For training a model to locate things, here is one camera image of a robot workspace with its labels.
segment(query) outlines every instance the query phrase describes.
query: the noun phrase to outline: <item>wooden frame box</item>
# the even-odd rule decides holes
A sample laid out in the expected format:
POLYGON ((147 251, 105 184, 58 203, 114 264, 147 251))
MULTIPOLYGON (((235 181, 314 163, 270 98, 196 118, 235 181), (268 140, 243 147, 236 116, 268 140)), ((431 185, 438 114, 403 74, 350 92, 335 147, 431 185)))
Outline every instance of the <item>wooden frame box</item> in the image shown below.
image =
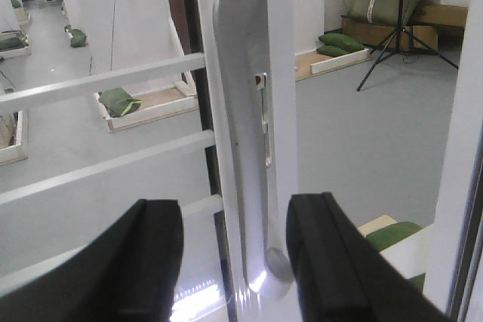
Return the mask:
POLYGON ((29 115, 27 111, 18 112, 14 144, 0 149, 0 166, 24 160, 28 157, 29 115))

